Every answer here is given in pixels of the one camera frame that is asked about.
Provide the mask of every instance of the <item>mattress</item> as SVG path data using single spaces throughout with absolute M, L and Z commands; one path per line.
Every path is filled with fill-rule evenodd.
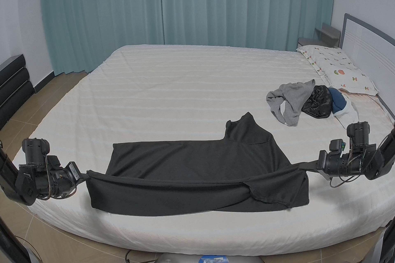
M 336 118 L 302 113 L 297 127 L 276 120 L 266 94 L 282 83 L 322 80 L 297 52 L 219 46 L 124 46 L 83 78 L 31 137 L 47 139 L 65 166 L 105 173 L 113 143 L 222 139 L 225 123 L 250 112 L 291 163 L 318 158 L 331 139 L 348 141 Z M 392 129 L 375 98 L 349 95 L 380 143 Z M 24 162 L 20 150 L 14 163 Z M 275 212 L 210 211 L 125 216 L 93 209 L 86 184 L 72 198 L 37 200 L 30 210 L 74 234 L 123 248 L 257 256 L 311 250 L 364 235 L 395 215 L 395 168 L 339 188 L 309 173 L 310 203 Z

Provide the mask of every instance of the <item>floral pillow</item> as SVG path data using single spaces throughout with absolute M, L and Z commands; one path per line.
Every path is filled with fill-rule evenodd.
M 328 87 L 350 93 L 378 93 L 374 83 L 355 67 L 342 49 L 306 45 L 296 50 L 303 54 Z

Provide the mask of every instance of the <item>black garment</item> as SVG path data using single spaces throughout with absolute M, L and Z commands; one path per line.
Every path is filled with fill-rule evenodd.
M 163 216 L 277 211 L 309 203 L 305 171 L 291 166 L 250 113 L 222 140 L 116 143 L 106 174 L 88 171 L 93 208 Z
M 324 85 L 316 85 L 303 104 L 302 112 L 314 118 L 328 118 L 332 112 L 332 94 Z

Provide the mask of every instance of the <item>pile of clothes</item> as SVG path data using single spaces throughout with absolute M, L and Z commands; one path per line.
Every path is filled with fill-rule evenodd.
M 335 88 L 308 82 L 282 84 L 266 96 L 273 115 L 279 122 L 296 126 L 301 112 L 314 118 L 328 118 L 331 113 L 344 128 L 359 121 L 358 111 L 350 99 Z

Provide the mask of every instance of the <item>tiled floor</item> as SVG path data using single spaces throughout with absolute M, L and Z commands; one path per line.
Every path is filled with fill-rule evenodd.
M 31 135 L 53 106 L 70 91 L 86 73 L 61 74 L 34 94 L 0 130 L 0 140 L 8 156 L 13 159 L 22 140 Z M 105 245 L 62 231 L 44 222 L 23 205 L 9 199 L 0 190 L 0 216 L 11 231 L 29 241 L 39 252 L 44 263 L 121 263 L 126 249 Z M 262 256 L 265 263 L 357 263 L 376 243 L 382 229 L 365 236 L 326 248 Z M 132 251 L 131 262 L 154 260 L 157 253 Z

